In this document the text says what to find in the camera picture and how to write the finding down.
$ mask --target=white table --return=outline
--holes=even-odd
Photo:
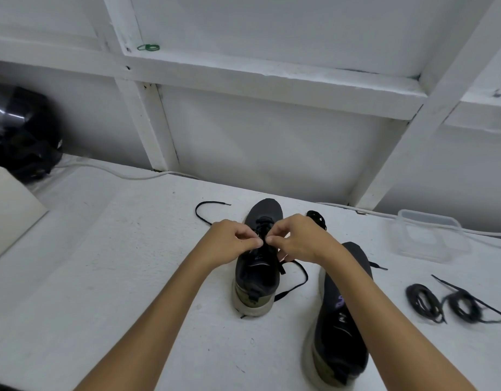
[[[106,164],[131,175],[147,170]],[[501,325],[468,325],[446,309],[448,324],[416,315],[404,289],[449,292],[435,274],[501,310],[501,250],[471,241],[472,254],[449,265],[393,254],[385,219],[245,189],[164,176],[125,181],[91,168],[57,170],[37,187],[50,212],[0,257],[0,382],[28,391],[66,391],[117,342],[206,232],[210,220],[243,220],[260,199],[276,198],[285,216],[319,211],[339,241],[358,243],[378,285],[480,390],[501,390]],[[501,245],[501,240],[477,237]],[[318,267],[266,316],[240,319],[230,302],[234,263],[202,286],[157,389],[312,389],[300,367],[305,333],[319,310]],[[279,291],[303,275],[286,265]],[[373,361],[355,391],[382,390]]]

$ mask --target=plastic container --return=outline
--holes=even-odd
[[[471,252],[461,224],[451,217],[400,210],[391,223],[390,234],[393,248],[404,256],[446,263]]]

